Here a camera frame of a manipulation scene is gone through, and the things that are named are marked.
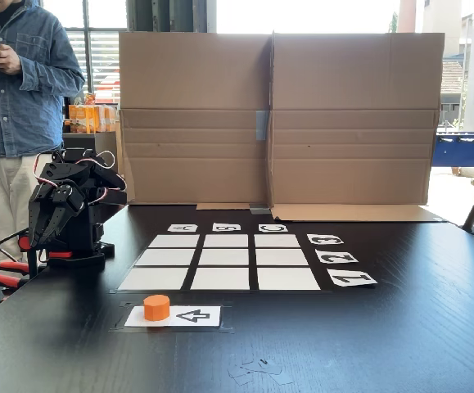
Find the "person's left hand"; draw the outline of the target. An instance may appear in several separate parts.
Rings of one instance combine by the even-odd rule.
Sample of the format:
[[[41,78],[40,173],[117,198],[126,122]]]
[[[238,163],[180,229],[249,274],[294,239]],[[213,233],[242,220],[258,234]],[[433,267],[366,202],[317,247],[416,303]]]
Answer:
[[[18,75],[21,73],[21,61],[12,47],[0,45],[0,71],[6,75]]]

